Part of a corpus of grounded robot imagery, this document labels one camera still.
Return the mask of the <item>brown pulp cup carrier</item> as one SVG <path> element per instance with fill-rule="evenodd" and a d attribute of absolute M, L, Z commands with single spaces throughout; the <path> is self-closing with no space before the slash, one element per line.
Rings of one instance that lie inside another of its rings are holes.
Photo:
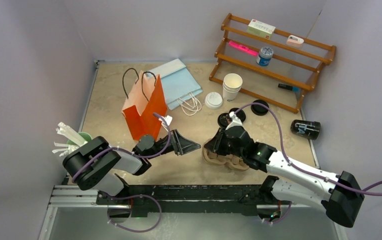
<path fill-rule="evenodd" d="M 232 154 L 223 156 L 211 152 L 207 149 L 202 150 L 202 159 L 209 165 L 226 166 L 233 171 L 247 171 L 250 167 L 246 165 L 242 158 Z"/>

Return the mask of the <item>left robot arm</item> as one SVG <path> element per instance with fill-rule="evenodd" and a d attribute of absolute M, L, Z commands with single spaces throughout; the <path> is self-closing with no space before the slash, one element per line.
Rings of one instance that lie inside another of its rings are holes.
<path fill-rule="evenodd" d="M 111 147 L 104 137 L 98 136 L 68 154 L 62 165 L 81 190 L 97 189 L 121 205 L 131 195 L 129 185 L 121 176 L 111 173 L 112 169 L 140 176 L 152 166 L 150 159 L 171 152 L 182 156 L 200 148 L 200 144 L 184 138 L 176 129 L 159 140 L 144 135 L 132 151 Z"/>

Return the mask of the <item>orange paper bag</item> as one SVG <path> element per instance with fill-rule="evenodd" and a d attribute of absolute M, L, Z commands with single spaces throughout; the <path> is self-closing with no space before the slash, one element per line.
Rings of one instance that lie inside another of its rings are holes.
<path fill-rule="evenodd" d="M 126 100 L 122 107 L 122 114 L 127 123 L 133 140 L 138 141 L 145 135 L 157 138 L 162 122 L 153 113 L 165 116 L 167 104 L 165 100 L 160 75 L 151 71 L 137 72 L 135 68 L 128 68 L 125 73 L 133 71 L 136 80 L 132 88 L 126 93 Z"/>

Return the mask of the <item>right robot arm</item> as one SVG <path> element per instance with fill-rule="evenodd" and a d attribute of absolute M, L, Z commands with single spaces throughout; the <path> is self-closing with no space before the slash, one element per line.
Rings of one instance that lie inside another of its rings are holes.
<path fill-rule="evenodd" d="M 251 169 L 267 173 L 259 189 L 263 202 L 295 202 L 326 213 L 343 227 L 354 226 L 365 196 L 346 189 L 361 189 L 351 173 L 323 172 L 295 159 L 286 160 L 275 147 L 254 141 L 242 126 L 220 128 L 204 148 L 220 156 L 233 155 Z"/>

